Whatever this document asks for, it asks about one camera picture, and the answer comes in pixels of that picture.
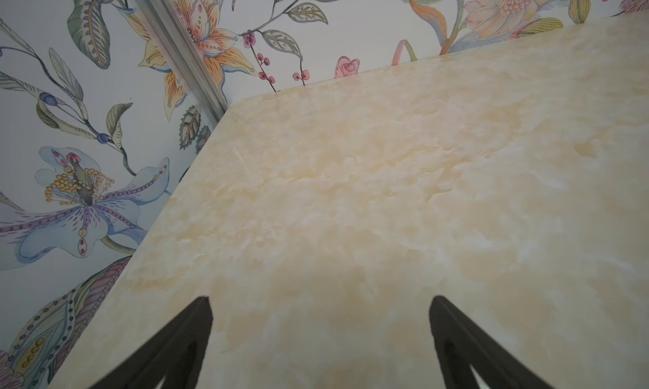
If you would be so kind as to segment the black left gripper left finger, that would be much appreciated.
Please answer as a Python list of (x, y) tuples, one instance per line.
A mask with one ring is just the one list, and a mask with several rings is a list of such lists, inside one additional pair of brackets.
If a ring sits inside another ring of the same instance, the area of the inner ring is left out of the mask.
[(213, 314), (197, 297), (94, 388), (195, 388), (206, 356)]

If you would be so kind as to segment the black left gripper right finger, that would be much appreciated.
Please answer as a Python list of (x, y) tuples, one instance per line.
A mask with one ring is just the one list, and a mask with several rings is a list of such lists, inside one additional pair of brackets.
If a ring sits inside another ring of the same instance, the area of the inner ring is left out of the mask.
[(490, 388), (552, 388), (446, 297), (433, 298), (429, 324), (447, 388), (478, 388), (478, 377)]

